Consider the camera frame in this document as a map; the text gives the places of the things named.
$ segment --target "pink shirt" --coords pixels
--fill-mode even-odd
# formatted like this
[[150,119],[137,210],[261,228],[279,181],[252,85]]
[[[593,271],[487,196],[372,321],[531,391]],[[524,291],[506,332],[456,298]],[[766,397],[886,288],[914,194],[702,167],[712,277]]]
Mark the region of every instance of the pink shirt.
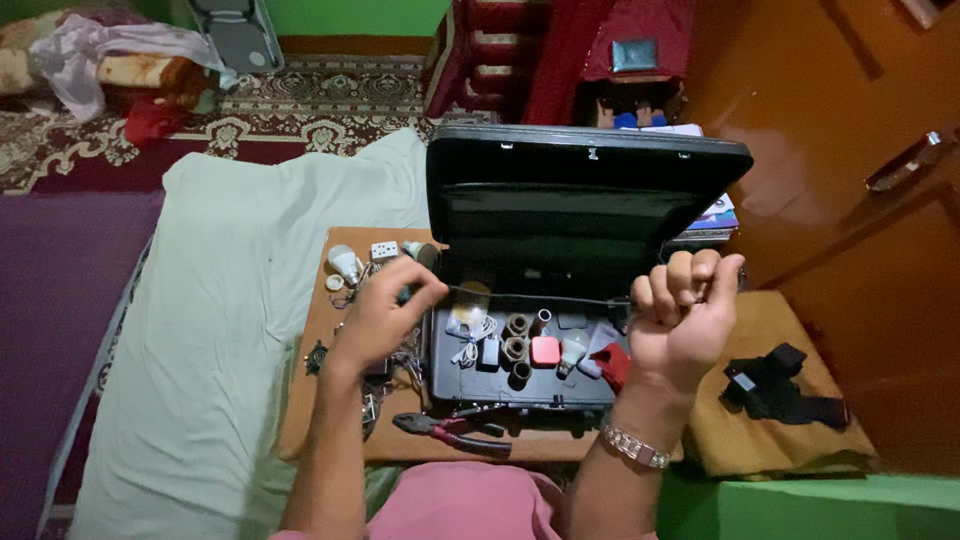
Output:
[[[561,540],[550,520],[563,493],[538,473],[476,461],[425,463],[400,475],[368,524],[371,540]],[[656,540],[656,534],[641,540]],[[270,540],[308,540],[284,530]]]

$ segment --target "red charger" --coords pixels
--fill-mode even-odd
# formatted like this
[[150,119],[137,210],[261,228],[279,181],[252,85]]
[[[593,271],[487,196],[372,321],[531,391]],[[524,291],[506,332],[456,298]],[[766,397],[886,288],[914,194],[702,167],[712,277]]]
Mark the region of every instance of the red charger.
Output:
[[530,341],[530,362],[537,367],[557,367],[560,363],[560,341],[549,335],[538,335]]

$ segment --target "electrical socket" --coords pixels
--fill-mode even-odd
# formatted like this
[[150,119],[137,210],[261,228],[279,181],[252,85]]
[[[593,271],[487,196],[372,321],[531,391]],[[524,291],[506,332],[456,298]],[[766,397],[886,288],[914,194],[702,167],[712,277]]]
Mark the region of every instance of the electrical socket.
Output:
[[370,246],[370,255],[373,262],[385,262],[400,255],[400,248],[396,242],[380,242]]

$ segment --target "purple blanket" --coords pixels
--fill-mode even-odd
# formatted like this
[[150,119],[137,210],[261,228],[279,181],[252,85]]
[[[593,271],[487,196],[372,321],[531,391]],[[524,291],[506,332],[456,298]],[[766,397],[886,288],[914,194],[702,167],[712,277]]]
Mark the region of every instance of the purple blanket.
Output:
[[0,197],[5,539],[36,535],[51,467],[162,202],[159,191]]

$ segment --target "person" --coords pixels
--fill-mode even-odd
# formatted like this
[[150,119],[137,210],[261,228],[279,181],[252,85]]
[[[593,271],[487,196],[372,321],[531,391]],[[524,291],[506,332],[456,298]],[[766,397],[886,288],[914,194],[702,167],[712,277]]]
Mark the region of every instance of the person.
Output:
[[[733,328],[743,260],[711,250],[678,252],[636,278],[633,363],[612,411],[618,428],[655,449],[674,449],[700,378]],[[398,306],[396,294],[413,282],[420,289]],[[318,376],[306,450],[272,539],[655,539],[661,469],[630,459],[602,436],[565,494],[546,477],[510,465],[426,463],[404,472],[365,524],[360,374],[389,355],[446,293],[408,257],[364,284]]]

